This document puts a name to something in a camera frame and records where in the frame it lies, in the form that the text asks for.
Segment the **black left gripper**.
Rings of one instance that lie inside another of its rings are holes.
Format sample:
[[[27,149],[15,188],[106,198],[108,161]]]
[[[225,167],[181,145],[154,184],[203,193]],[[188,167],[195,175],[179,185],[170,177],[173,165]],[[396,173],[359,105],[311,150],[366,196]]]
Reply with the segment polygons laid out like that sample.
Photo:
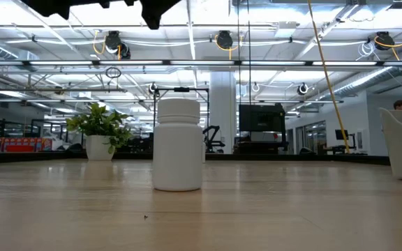
[[[98,4],[102,8],[109,8],[113,1],[123,1],[127,6],[133,6],[137,0],[20,0],[22,3],[41,14],[49,17],[58,14],[65,20],[69,18],[70,8]],[[158,30],[162,15],[181,0],[140,0],[142,4],[142,18],[151,30]]]

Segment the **white pill bottle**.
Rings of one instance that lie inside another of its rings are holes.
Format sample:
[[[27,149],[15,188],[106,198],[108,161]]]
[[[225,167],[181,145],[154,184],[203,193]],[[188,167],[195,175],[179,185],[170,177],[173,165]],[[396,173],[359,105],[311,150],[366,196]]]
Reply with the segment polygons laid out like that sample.
[[[154,189],[199,190],[203,156],[199,102],[173,98],[160,100],[157,108],[151,171]]]

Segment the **long ceiling light strip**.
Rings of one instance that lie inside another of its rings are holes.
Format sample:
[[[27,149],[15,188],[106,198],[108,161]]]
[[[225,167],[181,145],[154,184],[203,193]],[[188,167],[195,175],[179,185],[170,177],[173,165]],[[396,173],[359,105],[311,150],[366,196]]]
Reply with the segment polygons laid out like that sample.
[[[402,61],[326,61],[326,66],[402,67]],[[127,60],[127,61],[0,61],[0,66],[322,66],[321,61],[203,61],[203,60]]]

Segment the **white building column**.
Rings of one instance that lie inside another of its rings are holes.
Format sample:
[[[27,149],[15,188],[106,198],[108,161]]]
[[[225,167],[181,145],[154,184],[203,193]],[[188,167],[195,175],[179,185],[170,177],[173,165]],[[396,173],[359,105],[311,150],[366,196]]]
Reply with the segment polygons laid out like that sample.
[[[237,134],[236,85],[233,72],[210,72],[209,123],[220,127],[215,139],[225,144],[225,154],[232,154]]]

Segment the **green plant in white pot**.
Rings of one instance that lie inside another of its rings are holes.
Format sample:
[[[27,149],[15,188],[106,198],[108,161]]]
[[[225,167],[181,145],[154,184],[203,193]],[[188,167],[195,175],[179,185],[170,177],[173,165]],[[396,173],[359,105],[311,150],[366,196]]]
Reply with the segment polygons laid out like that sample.
[[[111,160],[116,150],[125,146],[131,137],[131,129],[124,123],[129,115],[117,111],[109,113],[107,106],[98,103],[91,104],[89,109],[88,114],[66,119],[66,127],[86,137],[89,160]]]

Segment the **black monitor on stand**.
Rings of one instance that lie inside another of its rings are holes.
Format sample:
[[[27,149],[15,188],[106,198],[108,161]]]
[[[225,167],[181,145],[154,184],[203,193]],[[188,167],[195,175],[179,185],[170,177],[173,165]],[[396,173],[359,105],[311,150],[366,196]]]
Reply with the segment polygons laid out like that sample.
[[[234,145],[234,154],[275,154],[287,151],[285,110],[274,105],[239,105],[240,137]]]

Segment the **red and orange boxes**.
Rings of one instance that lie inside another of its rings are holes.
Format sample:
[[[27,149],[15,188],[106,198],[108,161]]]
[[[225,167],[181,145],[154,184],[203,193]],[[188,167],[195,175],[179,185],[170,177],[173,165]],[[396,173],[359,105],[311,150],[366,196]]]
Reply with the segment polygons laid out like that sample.
[[[1,151],[13,153],[30,153],[52,150],[52,139],[44,137],[1,137]]]

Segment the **black metal table frame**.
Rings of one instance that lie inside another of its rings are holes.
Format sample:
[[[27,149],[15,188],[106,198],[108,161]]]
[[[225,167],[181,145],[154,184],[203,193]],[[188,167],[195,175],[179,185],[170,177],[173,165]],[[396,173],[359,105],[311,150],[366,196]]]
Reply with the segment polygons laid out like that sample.
[[[42,160],[87,159],[85,152],[38,152],[38,153],[1,153],[0,163],[5,162],[31,162]],[[387,156],[371,155],[270,155],[270,154],[217,154],[207,153],[205,160],[212,161],[334,161],[355,162],[370,165],[390,165]]]

